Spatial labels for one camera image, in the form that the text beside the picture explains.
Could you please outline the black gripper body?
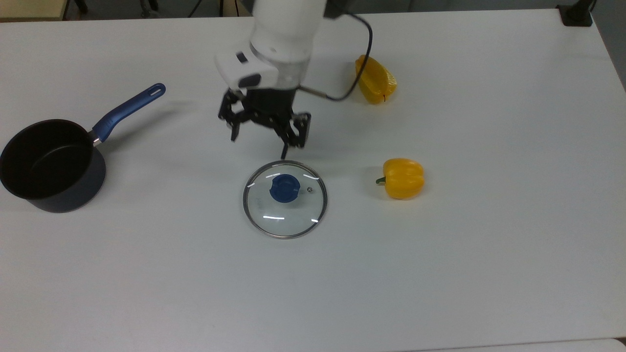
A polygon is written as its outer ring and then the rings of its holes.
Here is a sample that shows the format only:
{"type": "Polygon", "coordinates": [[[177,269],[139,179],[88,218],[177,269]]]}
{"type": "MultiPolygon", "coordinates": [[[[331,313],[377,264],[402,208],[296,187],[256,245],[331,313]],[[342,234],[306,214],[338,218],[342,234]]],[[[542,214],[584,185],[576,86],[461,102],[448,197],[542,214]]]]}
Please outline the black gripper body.
{"type": "Polygon", "coordinates": [[[291,131],[296,89],[248,89],[242,100],[241,122],[253,122],[281,132],[291,131]]]}

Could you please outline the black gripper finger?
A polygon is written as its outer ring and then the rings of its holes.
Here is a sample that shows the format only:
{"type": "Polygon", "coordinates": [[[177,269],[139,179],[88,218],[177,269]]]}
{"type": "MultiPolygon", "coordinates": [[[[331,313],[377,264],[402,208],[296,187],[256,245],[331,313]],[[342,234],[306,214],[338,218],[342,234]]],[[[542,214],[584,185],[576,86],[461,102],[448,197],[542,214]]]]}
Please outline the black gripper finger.
{"type": "Polygon", "coordinates": [[[283,142],[280,160],[285,160],[291,147],[303,149],[311,124],[309,112],[280,114],[275,120],[275,132],[283,142]]]}
{"type": "Polygon", "coordinates": [[[241,124],[246,122],[245,110],[235,113],[232,107],[241,102],[244,98],[243,93],[240,90],[226,90],[223,95],[221,107],[219,109],[218,118],[225,121],[230,128],[231,135],[230,140],[235,142],[237,140],[241,124]]]}

